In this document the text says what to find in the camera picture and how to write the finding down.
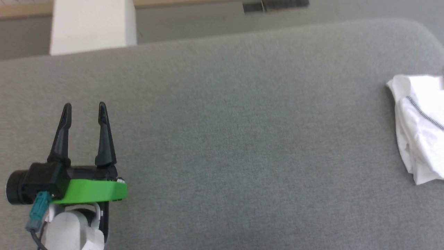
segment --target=wooden board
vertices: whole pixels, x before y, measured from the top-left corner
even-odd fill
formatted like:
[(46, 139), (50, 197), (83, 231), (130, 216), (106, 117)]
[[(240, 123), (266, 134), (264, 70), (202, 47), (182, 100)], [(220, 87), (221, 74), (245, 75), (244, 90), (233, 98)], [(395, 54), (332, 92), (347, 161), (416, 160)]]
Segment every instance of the wooden board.
[[(134, 0), (136, 8), (151, 8), (176, 4), (205, 4), (220, 3), (237, 0)], [(16, 4), (0, 6), (0, 20), (13, 18), (27, 18), (35, 16), (51, 16), (53, 3)]]

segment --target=folded white cloth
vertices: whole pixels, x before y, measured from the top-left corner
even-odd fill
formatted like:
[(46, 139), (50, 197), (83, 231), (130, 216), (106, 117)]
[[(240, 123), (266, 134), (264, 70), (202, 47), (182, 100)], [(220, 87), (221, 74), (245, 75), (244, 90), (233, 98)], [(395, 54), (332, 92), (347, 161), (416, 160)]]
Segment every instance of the folded white cloth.
[(395, 99), (402, 160), (417, 185), (444, 179), (443, 77), (397, 75), (387, 83)]

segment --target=white rectangular block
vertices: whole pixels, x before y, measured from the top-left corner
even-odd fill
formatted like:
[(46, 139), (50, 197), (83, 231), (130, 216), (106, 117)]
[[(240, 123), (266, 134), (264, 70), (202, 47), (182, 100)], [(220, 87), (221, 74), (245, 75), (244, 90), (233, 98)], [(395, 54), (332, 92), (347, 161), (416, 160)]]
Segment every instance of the white rectangular block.
[(132, 0), (55, 0), (51, 55), (137, 45)]

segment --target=green plastic part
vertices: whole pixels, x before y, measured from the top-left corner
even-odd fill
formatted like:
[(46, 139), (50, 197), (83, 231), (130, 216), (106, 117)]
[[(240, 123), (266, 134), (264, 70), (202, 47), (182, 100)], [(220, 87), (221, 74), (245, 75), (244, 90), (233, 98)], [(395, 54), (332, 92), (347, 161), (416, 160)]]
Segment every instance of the green plastic part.
[(116, 181), (92, 181), (72, 179), (65, 197), (52, 201), (55, 204), (80, 204), (92, 202), (111, 202), (127, 197), (126, 183)]

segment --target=cable connector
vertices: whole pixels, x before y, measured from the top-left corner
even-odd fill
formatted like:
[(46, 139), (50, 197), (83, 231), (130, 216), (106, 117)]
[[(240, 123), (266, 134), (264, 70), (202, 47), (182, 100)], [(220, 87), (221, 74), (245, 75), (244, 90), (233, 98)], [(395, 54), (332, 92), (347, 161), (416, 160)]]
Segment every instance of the cable connector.
[(43, 216), (48, 210), (49, 205), (52, 202), (51, 194), (49, 192), (39, 192), (32, 205), (31, 212), (29, 213), (29, 220), (25, 229), (29, 232), (36, 232), (40, 230), (42, 226)]

